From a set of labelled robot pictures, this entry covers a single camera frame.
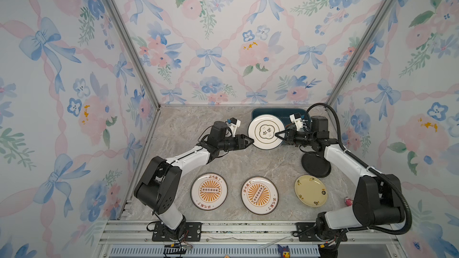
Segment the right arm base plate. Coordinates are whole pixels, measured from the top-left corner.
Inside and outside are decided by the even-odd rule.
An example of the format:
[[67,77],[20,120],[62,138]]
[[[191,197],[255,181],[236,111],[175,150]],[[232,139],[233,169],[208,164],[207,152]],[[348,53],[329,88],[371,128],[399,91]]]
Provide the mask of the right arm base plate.
[[313,222],[298,222],[292,233],[300,242],[336,242],[341,230],[329,229],[327,226],[316,226]]

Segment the black round plate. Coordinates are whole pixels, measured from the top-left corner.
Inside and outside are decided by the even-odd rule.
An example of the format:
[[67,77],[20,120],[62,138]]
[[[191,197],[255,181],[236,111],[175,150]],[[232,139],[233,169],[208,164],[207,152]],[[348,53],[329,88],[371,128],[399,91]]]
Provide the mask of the black round plate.
[[315,152],[307,152],[301,158],[303,169],[311,176],[324,178],[331,173],[331,163],[316,154]]

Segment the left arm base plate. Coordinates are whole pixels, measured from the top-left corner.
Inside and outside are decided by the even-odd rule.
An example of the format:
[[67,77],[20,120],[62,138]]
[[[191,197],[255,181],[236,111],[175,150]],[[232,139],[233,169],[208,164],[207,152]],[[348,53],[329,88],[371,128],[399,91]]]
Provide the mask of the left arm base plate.
[[153,242],[199,242],[202,236],[202,226],[200,222],[181,223],[175,230],[168,228],[163,222],[155,222],[152,232]]

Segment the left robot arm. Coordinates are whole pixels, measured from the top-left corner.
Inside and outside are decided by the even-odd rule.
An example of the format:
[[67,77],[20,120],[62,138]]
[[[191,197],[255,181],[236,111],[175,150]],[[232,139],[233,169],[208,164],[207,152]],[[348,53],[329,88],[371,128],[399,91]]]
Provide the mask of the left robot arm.
[[186,218],[174,204],[182,176],[205,166],[220,157],[220,153],[239,151],[254,144],[245,134],[237,134],[240,121],[231,118],[216,121],[208,127],[209,134],[202,134],[191,150],[164,159],[155,156],[141,175],[134,196],[149,207],[169,231],[180,231]]

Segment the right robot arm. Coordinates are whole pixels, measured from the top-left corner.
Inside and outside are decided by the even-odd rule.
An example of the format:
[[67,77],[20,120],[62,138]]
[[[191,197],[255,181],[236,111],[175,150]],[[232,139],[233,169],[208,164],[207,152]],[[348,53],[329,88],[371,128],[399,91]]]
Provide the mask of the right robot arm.
[[301,118],[291,118],[294,126],[277,132],[276,138],[298,148],[312,148],[304,154],[306,172],[326,177],[331,167],[336,166],[356,186],[352,206],[319,213],[309,234],[330,240],[336,235],[366,229],[390,235],[403,235],[411,230],[412,212],[397,176],[367,165],[352,154],[341,139],[331,139],[327,118],[313,116],[309,127]]

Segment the white flower-outline plate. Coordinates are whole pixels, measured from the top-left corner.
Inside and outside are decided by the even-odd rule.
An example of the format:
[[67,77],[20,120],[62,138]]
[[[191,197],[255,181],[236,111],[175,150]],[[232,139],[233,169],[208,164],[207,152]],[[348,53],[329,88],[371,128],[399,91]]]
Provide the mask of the white flower-outline plate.
[[272,150],[279,147],[283,141],[276,133],[284,131],[284,124],[273,115],[260,115],[254,118],[248,126],[247,134],[253,139],[253,145],[262,150]]

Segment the small pink toy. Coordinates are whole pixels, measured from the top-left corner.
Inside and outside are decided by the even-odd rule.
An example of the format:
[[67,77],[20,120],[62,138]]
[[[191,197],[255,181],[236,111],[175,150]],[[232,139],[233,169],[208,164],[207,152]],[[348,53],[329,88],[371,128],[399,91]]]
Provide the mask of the small pink toy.
[[345,202],[345,205],[348,207],[353,205],[353,200],[350,197],[346,197],[344,202]]

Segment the orange sunburst plate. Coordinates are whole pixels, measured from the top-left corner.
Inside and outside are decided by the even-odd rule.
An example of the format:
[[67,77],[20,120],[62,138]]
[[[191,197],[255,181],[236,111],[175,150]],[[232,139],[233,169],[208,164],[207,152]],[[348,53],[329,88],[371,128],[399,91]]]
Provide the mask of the orange sunburst plate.
[[275,184],[262,176],[247,179],[241,187],[244,207],[255,215],[268,215],[279,204],[279,193]]
[[200,210],[212,211],[219,208],[227,199],[228,185],[225,179],[216,173],[199,176],[191,186],[192,203]]

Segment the small blue toy figure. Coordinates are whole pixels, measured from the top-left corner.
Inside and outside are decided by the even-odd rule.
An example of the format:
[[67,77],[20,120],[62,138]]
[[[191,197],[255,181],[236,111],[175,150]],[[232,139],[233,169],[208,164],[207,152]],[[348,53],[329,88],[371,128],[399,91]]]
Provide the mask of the small blue toy figure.
[[289,246],[281,246],[278,244],[277,249],[281,258],[290,258]]

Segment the pale yellow plate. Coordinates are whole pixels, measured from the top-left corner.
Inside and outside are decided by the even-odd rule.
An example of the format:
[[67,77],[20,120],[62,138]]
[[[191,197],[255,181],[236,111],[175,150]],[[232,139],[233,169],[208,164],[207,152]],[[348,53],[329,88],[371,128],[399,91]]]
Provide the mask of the pale yellow plate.
[[328,190],[324,183],[311,175],[297,178],[294,190],[297,198],[309,207],[321,207],[328,199]]

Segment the teal plastic bin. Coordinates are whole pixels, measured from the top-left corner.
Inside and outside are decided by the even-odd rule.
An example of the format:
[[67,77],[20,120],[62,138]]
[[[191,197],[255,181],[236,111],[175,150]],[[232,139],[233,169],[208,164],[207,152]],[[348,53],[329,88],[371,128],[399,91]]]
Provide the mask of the teal plastic bin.
[[[277,108],[277,107],[268,107],[268,108],[256,108],[252,111],[252,120],[260,115],[273,115],[280,119],[284,124],[285,129],[294,129],[294,125],[291,123],[289,116],[294,113],[300,113],[302,117],[306,120],[310,119],[309,114],[304,109],[299,108]],[[292,145],[292,143],[282,143],[281,146]]]

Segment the aluminium front rail frame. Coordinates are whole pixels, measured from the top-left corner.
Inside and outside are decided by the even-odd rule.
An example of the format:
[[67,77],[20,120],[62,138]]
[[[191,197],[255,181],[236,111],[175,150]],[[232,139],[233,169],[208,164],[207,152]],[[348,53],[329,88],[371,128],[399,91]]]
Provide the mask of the aluminium front rail frame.
[[94,258],[279,258],[282,247],[293,258],[405,258],[395,236],[372,231],[351,232],[336,252],[321,250],[320,241],[300,241],[295,222],[222,221],[202,223],[201,238],[183,242],[153,241],[145,220],[106,225]]

